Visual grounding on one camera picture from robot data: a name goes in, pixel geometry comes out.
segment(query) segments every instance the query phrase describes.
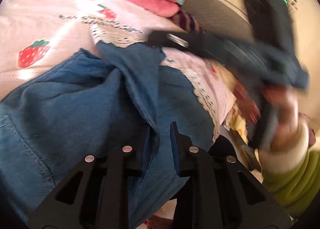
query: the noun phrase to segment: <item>green sweater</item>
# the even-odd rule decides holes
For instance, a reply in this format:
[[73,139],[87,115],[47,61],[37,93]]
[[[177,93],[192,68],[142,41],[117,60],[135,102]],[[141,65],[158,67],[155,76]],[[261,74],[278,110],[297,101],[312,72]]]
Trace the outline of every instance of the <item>green sweater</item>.
[[259,151],[263,185],[293,218],[309,206],[320,188],[320,152],[308,149],[305,124],[286,152]]

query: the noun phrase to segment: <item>metal rivet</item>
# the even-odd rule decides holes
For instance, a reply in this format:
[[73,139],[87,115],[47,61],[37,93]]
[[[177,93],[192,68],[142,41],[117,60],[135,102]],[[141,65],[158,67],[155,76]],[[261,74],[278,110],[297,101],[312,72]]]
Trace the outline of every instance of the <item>metal rivet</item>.
[[235,163],[237,160],[234,156],[228,156],[227,157],[227,162],[229,163]]
[[124,147],[122,148],[122,151],[123,151],[123,152],[130,152],[130,151],[132,151],[132,147],[131,147],[131,146],[124,146]]
[[88,155],[84,158],[86,162],[93,162],[94,161],[94,156],[93,155]]
[[196,146],[191,146],[191,147],[189,148],[189,151],[192,152],[192,153],[197,153],[197,152],[199,151],[199,148],[196,147]]

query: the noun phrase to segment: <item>blue cloth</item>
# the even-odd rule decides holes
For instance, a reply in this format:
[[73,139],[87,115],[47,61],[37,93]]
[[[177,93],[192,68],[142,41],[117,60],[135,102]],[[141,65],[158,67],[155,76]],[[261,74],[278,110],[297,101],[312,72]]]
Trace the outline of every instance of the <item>blue cloth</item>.
[[179,70],[159,66],[160,49],[97,47],[103,59],[80,49],[0,103],[0,190],[24,221],[84,156],[106,156],[149,125],[147,171],[128,182],[136,228],[187,180],[174,171],[170,123],[195,145],[212,145],[209,113]]

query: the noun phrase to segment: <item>strawberry print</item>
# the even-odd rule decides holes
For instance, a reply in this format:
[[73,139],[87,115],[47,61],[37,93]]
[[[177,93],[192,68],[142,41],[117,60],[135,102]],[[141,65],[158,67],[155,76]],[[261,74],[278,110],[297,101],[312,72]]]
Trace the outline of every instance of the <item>strawberry print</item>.
[[39,61],[49,50],[48,44],[49,41],[42,39],[36,40],[32,45],[24,48],[19,52],[18,66],[25,68]]
[[101,11],[98,11],[98,13],[105,15],[108,19],[114,20],[116,18],[116,14],[108,9],[107,7],[98,4],[98,6],[100,6],[101,8],[103,8]]

